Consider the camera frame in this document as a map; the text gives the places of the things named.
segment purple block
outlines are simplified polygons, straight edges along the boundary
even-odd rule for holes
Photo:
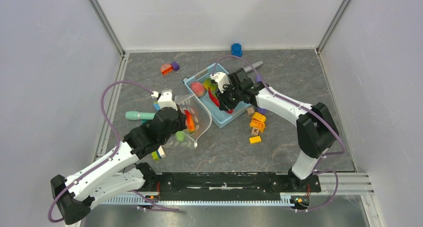
[[[172,62],[171,66],[173,67],[173,71],[178,71],[179,70],[179,64],[177,62]]]
[[[256,110],[258,113],[260,113],[261,115],[264,115],[264,114],[266,114],[266,112],[267,112],[267,110],[266,109],[263,109],[263,108],[260,108],[260,107],[257,107],[257,110]]]

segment yellow toy block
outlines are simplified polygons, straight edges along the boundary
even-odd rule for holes
[[[266,117],[265,116],[263,116],[262,114],[260,114],[260,113],[258,113],[258,112],[255,112],[253,115],[252,115],[252,117],[251,117],[251,119],[252,120],[256,120],[256,121],[259,121],[259,122],[266,122]]]
[[[251,144],[255,144],[255,143],[259,143],[259,142],[261,142],[261,137],[260,136],[250,137],[250,143]]]
[[[264,132],[264,129],[266,128],[266,125],[263,122],[252,120],[250,122],[250,127],[251,128],[257,127],[260,130],[260,132],[263,133]]]

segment teal toy handle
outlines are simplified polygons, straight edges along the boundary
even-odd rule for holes
[[[149,112],[138,112],[138,111],[127,111],[125,113],[125,118],[131,121],[137,120],[152,120],[155,113]]]

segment gray marker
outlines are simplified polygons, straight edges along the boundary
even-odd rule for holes
[[[261,67],[261,65],[263,65],[263,62],[262,62],[262,61],[258,61],[258,62],[256,62],[256,63],[253,63],[253,64],[252,64],[252,66],[253,66],[254,68],[256,68],[256,69],[258,69],[259,67]],[[250,73],[250,72],[252,72],[252,68],[251,68],[250,66],[246,66],[246,67],[244,67],[244,70],[245,70],[245,72],[246,72],[246,73]]]

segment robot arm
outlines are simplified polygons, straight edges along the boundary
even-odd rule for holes
[[[146,155],[158,150],[165,144],[170,136],[178,131],[186,129],[186,115],[173,101],[171,91],[163,91],[158,98],[160,110],[152,120],[132,129],[120,142],[120,149],[111,158],[115,148],[83,170],[67,176],[57,175],[50,181],[53,198],[68,187],[69,188],[57,201],[65,223],[70,225],[83,219],[94,207],[101,202],[118,194],[142,188],[145,184],[146,168],[142,164],[136,165],[135,169],[112,177],[124,167],[136,163]],[[78,177],[90,171],[81,181]]]
[[[229,75],[223,72],[212,74],[211,79],[218,86],[216,97],[219,101],[220,110],[230,111],[240,101],[243,101],[272,111],[297,127],[298,144],[301,152],[288,174],[292,177],[292,185],[302,186],[311,176],[321,155],[334,143],[335,137],[322,123],[301,107],[306,107],[317,113],[338,133],[326,105],[322,103],[316,105],[302,103],[278,93],[270,87],[270,91],[273,92],[271,93],[262,82],[253,83],[242,68]],[[298,106],[276,95],[289,99]]]

